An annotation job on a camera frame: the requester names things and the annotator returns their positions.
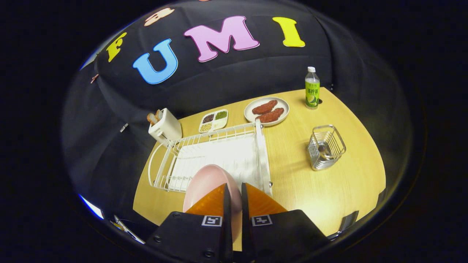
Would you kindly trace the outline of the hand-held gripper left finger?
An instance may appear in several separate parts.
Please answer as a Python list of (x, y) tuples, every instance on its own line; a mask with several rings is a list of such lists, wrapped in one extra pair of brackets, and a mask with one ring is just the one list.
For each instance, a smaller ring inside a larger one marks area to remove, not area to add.
[(163, 263), (232, 263), (231, 198), (227, 184), (217, 198), (221, 215), (173, 211), (150, 235), (146, 246)]

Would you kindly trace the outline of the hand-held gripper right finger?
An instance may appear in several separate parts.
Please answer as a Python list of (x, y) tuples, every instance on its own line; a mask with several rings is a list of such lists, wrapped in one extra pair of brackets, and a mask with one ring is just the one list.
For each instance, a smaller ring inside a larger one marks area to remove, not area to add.
[(250, 263), (305, 263), (329, 238), (301, 210), (288, 211), (249, 183), (241, 185), (242, 251)]

